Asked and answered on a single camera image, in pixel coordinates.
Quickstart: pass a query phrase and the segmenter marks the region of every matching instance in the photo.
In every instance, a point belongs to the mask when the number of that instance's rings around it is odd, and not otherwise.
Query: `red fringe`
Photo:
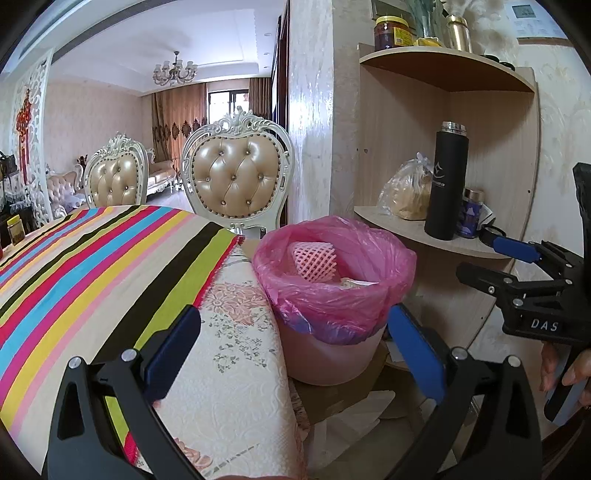
[[[203,287],[201,287],[201,290],[199,290],[197,297],[195,297],[195,301],[193,302],[194,307],[199,308],[201,306],[201,304],[203,303],[203,299],[205,298],[205,295],[209,291],[209,288],[211,288],[213,280],[216,278],[217,273],[221,269],[228,255],[232,252],[235,246],[242,245],[244,238],[245,237],[242,235],[237,235],[232,239],[230,245],[228,246],[228,248],[226,248],[226,251],[217,261],[216,266],[213,267],[213,270],[211,270],[211,272],[209,273],[209,276],[207,277],[207,280],[205,281]],[[123,446],[123,452],[128,462],[132,465],[135,465],[135,462],[138,461],[139,450],[134,438],[131,436],[131,432],[127,432],[127,435],[125,436],[125,445]]]

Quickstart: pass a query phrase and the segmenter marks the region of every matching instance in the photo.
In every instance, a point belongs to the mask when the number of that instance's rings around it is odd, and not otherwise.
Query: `chandelier lamp shade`
[[[174,52],[174,63],[172,67],[170,62],[167,60],[164,65],[156,65],[154,69],[154,83],[161,87],[170,83],[189,83],[192,82],[197,74],[197,65],[193,64],[192,61],[187,62],[187,66],[183,68],[183,61],[178,58],[180,52],[177,50]]]

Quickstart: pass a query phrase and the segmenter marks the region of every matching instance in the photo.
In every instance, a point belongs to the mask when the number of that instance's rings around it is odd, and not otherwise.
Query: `black thermos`
[[[452,240],[462,206],[468,162],[466,127],[443,122],[435,143],[435,168],[425,233],[439,240]]]

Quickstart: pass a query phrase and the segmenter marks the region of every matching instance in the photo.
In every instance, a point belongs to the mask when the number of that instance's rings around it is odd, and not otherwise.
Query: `striped cloth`
[[[0,262],[0,419],[36,468],[68,359],[141,348],[199,306],[237,240],[182,210],[106,207],[74,212]]]

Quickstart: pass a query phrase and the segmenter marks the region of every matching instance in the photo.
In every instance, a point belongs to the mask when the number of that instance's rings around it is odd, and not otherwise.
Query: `trash bag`
[[[431,197],[433,162],[417,153],[402,164],[379,194],[378,207],[405,220],[424,220]]]
[[[337,276],[376,282],[345,290],[299,276],[289,252],[293,242],[329,242]],[[275,314],[300,333],[331,345],[354,345],[386,324],[390,307],[410,289],[417,257],[392,233],[338,216],[287,225],[269,232],[252,259]]]

